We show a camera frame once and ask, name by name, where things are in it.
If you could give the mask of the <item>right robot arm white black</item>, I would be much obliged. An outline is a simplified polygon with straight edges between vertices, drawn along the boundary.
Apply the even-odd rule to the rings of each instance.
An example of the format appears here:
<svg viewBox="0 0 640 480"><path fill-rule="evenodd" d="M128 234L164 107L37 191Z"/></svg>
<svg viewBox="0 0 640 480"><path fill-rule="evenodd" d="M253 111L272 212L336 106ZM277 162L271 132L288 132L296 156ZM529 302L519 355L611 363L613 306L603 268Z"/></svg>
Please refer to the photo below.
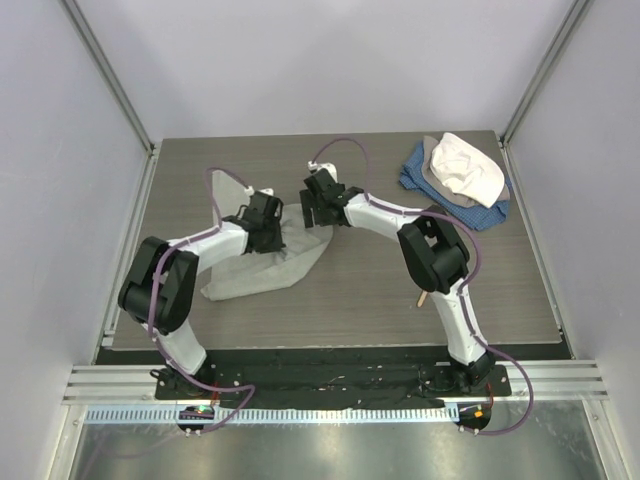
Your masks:
<svg viewBox="0 0 640 480"><path fill-rule="evenodd" d="M437 207L407 210L337 181L332 164L309 166L300 191L304 224L364 229L396 241L411 280L431 297L443 325L450 362L450 391L487 390L495 355L473 311L469 251L453 218Z"/></svg>

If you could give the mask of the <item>grey cloth napkin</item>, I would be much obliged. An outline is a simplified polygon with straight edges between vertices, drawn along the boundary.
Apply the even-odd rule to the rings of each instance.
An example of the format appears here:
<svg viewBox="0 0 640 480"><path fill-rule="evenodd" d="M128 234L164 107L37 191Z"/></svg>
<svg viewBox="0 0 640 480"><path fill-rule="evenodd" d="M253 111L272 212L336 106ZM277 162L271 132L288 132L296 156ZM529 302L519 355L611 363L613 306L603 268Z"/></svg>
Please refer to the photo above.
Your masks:
<svg viewBox="0 0 640 480"><path fill-rule="evenodd" d="M289 288L302 280L329 246L333 228L305 227L299 203L283 208L280 225L281 251L247 253L213 265L202 295L210 301L223 301Z"/></svg>

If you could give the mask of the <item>wooden handled spoon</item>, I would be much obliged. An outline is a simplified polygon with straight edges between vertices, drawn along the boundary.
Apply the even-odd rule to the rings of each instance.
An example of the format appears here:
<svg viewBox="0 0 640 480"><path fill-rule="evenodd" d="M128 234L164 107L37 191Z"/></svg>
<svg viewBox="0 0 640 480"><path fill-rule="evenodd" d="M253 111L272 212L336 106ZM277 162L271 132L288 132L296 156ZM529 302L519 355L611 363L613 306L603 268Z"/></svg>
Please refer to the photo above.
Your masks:
<svg viewBox="0 0 640 480"><path fill-rule="evenodd" d="M428 295L429 295L429 293L428 293L427 291L422 291L422 292L420 293L420 295L419 295L419 297L418 297L418 300L417 300L417 302L416 302L416 306L417 306L418 308L421 308L421 307L424 305L424 303L425 303L425 301L426 301L426 299L427 299Z"/></svg>

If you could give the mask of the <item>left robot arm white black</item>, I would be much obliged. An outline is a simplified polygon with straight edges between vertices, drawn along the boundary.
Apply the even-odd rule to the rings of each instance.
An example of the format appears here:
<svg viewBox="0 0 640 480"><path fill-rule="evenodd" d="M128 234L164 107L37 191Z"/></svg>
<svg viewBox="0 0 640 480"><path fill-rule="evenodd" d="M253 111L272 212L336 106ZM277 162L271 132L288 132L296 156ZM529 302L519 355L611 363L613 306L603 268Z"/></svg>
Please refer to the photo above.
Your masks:
<svg viewBox="0 0 640 480"><path fill-rule="evenodd" d="M196 280L223 261L281 251L282 212L282 200L269 191L257 191L235 215L208 230L172 241L146 238L133 258L118 306L146 328L190 398L205 397L215 382L212 360L188 321Z"/></svg>

